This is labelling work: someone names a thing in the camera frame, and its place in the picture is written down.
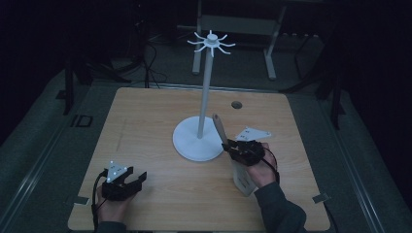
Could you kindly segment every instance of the sleeve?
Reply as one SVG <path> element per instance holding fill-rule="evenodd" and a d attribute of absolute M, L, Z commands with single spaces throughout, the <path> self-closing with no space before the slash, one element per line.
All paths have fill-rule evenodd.
<path fill-rule="evenodd" d="M 116 221 L 102 221 L 97 227 L 96 233 L 125 233 L 126 225 Z"/>
<path fill-rule="evenodd" d="M 270 183 L 258 189 L 255 197 L 267 232 L 306 232 L 305 212 L 286 199 L 277 183 Z"/>

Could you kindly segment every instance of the gray floor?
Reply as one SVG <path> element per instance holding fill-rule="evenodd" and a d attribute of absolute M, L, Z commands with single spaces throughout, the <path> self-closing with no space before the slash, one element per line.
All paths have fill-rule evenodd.
<path fill-rule="evenodd" d="M 167 76 L 161 88 L 202 84 L 202 75 L 191 73 L 194 47 L 186 43 L 187 39 L 192 37 L 173 45 L 153 43 L 154 78 L 160 82 L 164 77 L 159 73 Z M 211 86 L 276 92 L 296 84 L 299 78 L 293 54 L 301 41 L 283 36 L 277 42 L 273 54 L 276 81 L 267 78 L 261 45 L 227 49 L 231 55 L 217 52 Z M 314 39 L 299 55 L 303 73 L 314 64 L 321 48 Z M 152 57 L 154 51 L 148 48 L 147 59 Z M 123 63 L 124 59 L 114 59 L 116 66 Z M 133 80 L 132 84 L 98 79 L 98 75 L 92 86 L 76 84 L 75 106 L 69 116 L 62 115 L 64 102 L 55 99 L 64 87 L 64 72 L 51 80 L 0 151 L 2 232 L 69 230 L 71 200 L 79 191 L 116 90 L 121 86 L 142 87 L 144 75 L 144 69 L 139 68 L 124 75 Z M 330 101 L 317 100 L 316 87 L 314 83 L 288 94 L 288 98 L 318 186 L 331 197 L 326 205 L 339 232 L 411 232 L 411 213 L 350 96 L 343 92 L 341 104 L 346 115 L 340 116 L 341 129 L 337 131 L 328 119 Z M 93 123 L 88 128 L 70 127 L 74 115 L 93 116 Z M 20 187 L 27 192 L 18 192 Z M 335 227 L 331 225 L 327 232 L 336 232 Z"/>

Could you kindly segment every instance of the hand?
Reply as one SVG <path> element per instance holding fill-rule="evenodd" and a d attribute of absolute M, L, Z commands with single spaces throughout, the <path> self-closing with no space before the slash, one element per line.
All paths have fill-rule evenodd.
<path fill-rule="evenodd" d="M 276 159 L 270 153 L 269 145 L 267 143 L 262 143 L 262 145 L 267 149 L 264 150 L 264 159 L 269 162 L 274 168 L 277 168 Z M 246 167 L 246 171 L 249 173 L 249 176 L 252 178 L 258 188 L 276 182 L 275 173 L 263 161 L 260 161 L 258 164 L 255 164 L 253 166 Z"/>
<path fill-rule="evenodd" d="M 109 201 L 102 197 L 102 186 L 97 187 L 98 202 L 96 207 L 100 207 L 97 210 L 99 215 L 99 222 L 101 221 L 116 221 L 123 222 L 124 215 L 131 200 L 136 196 L 128 197 L 124 201 Z"/>

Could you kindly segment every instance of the person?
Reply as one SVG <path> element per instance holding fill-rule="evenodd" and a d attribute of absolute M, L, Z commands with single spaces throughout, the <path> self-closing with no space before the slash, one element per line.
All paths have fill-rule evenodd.
<path fill-rule="evenodd" d="M 276 159 L 270 152 L 268 144 L 262 143 L 266 148 L 264 159 L 275 168 Z M 306 232 L 304 224 L 305 212 L 294 203 L 288 201 L 278 183 L 276 175 L 262 161 L 256 165 L 246 167 L 246 171 L 258 187 L 255 197 L 260 206 L 261 216 L 266 232 Z M 124 214 L 134 196 L 122 202 L 104 201 L 101 186 L 97 189 L 99 224 L 97 233 L 122 233 L 126 231 L 123 223 Z"/>

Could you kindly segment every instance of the table top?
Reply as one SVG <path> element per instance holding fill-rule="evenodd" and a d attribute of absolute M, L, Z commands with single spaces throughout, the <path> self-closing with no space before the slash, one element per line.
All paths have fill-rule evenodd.
<path fill-rule="evenodd" d="M 232 108 L 233 101 L 243 107 Z M 130 230 L 263 231 L 256 197 L 245 197 L 236 188 L 226 152 L 210 161 L 194 162 L 173 146 L 174 129 L 182 120 L 199 116 L 200 104 L 200 90 L 120 88 L 79 196 L 91 198 L 98 174 L 114 160 L 134 167 L 127 183 L 148 172 L 143 190 L 126 215 Z M 306 212 L 305 228 L 329 229 L 324 205 L 312 200 L 320 193 L 287 97 L 211 90 L 206 116 L 213 113 L 220 116 L 229 139 L 246 126 L 270 131 L 272 137 L 260 141 L 267 142 L 277 157 L 287 198 Z M 89 204 L 75 205 L 68 225 L 73 230 L 92 229 Z"/>

